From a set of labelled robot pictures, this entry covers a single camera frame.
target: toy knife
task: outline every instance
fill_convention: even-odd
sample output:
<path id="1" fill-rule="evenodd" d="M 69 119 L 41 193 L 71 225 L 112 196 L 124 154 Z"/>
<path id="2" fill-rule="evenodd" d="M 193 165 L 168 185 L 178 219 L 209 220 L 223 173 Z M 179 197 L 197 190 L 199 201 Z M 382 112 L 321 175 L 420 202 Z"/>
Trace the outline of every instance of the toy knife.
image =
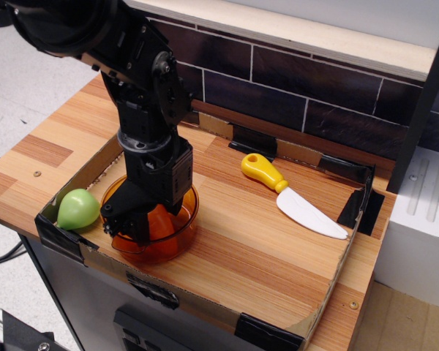
<path id="1" fill-rule="evenodd" d="M 348 237 L 344 228 L 292 190 L 283 175 L 264 156 L 248 154 L 242 159 L 241 169 L 246 176 L 275 190 L 279 194 L 278 208 L 300 225 L 331 238 L 344 240 Z"/>

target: green pear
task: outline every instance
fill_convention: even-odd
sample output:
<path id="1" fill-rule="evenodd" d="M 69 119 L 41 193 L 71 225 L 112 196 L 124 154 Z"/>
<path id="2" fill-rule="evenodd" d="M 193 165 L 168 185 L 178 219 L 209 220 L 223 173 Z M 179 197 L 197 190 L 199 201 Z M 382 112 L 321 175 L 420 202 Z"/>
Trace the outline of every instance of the green pear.
<path id="1" fill-rule="evenodd" d="M 100 204 L 85 189 L 75 189 L 64 196 L 60 203 L 57 227 L 65 230 L 83 228 L 100 215 Z"/>

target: transparent orange bowl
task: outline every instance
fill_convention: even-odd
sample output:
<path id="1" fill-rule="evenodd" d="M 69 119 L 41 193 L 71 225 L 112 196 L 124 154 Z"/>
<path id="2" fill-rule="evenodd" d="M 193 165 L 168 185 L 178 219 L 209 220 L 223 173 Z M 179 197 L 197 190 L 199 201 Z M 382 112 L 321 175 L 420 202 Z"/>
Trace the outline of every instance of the transparent orange bowl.
<path id="1" fill-rule="evenodd" d="M 106 191 L 101 205 L 121 186 L 126 175 L 115 181 Z M 195 238 L 195 217 L 198 212 L 198 193 L 195 187 L 184 195 L 177 214 L 169 214 L 163 205 L 148 213 L 150 241 L 139 244 L 129 236 L 116 234 L 112 247 L 132 263 L 161 263 L 172 260 L 190 247 Z"/>

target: black tape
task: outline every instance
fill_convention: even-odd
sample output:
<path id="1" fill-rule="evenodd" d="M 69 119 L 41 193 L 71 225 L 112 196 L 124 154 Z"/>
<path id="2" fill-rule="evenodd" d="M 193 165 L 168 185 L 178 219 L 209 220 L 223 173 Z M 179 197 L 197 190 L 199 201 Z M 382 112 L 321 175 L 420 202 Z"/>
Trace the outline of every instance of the black tape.
<path id="1" fill-rule="evenodd" d="M 322 156 L 318 167 L 327 172 L 362 184 L 366 183 L 366 180 L 371 176 L 372 172 L 371 167 L 358 165 L 329 155 Z"/>
<path id="2" fill-rule="evenodd" d="M 78 263 L 83 263 L 83 255 L 80 252 L 80 243 L 85 244 L 92 249 L 98 250 L 96 244 L 86 240 L 81 235 L 57 228 L 42 214 L 38 214 L 34 219 L 37 232 L 43 246 L 52 249 Z"/>
<path id="3" fill-rule="evenodd" d="M 270 162 L 277 155 L 277 139 L 248 128 L 233 126 L 233 139 L 230 148 L 245 154 L 258 153 L 264 155 Z"/>
<path id="4" fill-rule="evenodd" d="M 337 222 L 354 229 L 356 226 L 356 217 L 359 215 L 360 211 L 363 211 L 358 231 L 366 235 L 371 235 L 374 230 L 375 222 L 379 216 L 380 208 L 386 197 L 378 194 L 372 189 L 375 167 L 368 167 L 368 169 L 370 170 L 370 173 L 365 181 L 364 188 L 356 190 L 351 194 L 342 213 L 339 215 Z"/>
<path id="5" fill-rule="evenodd" d="M 177 296 L 165 289 L 164 287 L 159 287 L 158 285 L 145 282 L 136 276 L 127 272 L 127 279 L 129 283 L 135 287 L 140 293 L 145 295 L 155 301 L 159 301 L 163 306 L 169 309 L 176 309 L 179 307 L 179 299 Z"/>
<path id="6" fill-rule="evenodd" d="M 355 190 L 348 198 L 348 201 L 337 219 L 337 223 L 354 229 L 356 226 L 356 218 L 359 215 L 364 199 L 365 189 Z"/>
<path id="7" fill-rule="evenodd" d="M 374 190 L 369 194 L 369 201 L 364 210 L 361 223 L 359 223 L 358 231 L 360 233 L 371 235 L 374 229 L 375 221 L 378 219 L 380 208 L 382 207 L 385 196 L 378 194 Z"/>
<path id="8" fill-rule="evenodd" d="M 242 313 L 236 325 L 237 337 L 265 351 L 298 351 L 304 338 Z"/>

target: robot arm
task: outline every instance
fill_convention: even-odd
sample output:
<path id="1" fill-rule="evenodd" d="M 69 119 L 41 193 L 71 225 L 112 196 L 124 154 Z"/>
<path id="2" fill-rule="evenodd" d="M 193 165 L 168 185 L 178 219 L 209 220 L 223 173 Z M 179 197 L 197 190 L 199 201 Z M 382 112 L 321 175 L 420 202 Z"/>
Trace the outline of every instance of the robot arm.
<path id="1" fill-rule="evenodd" d="M 192 147 L 177 133 L 191 111 L 168 41 L 122 0 L 9 0 L 31 45 L 100 70 L 119 111 L 127 180 L 104 204 L 105 232 L 150 241 L 147 213 L 177 214 L 192 186 Z"/>

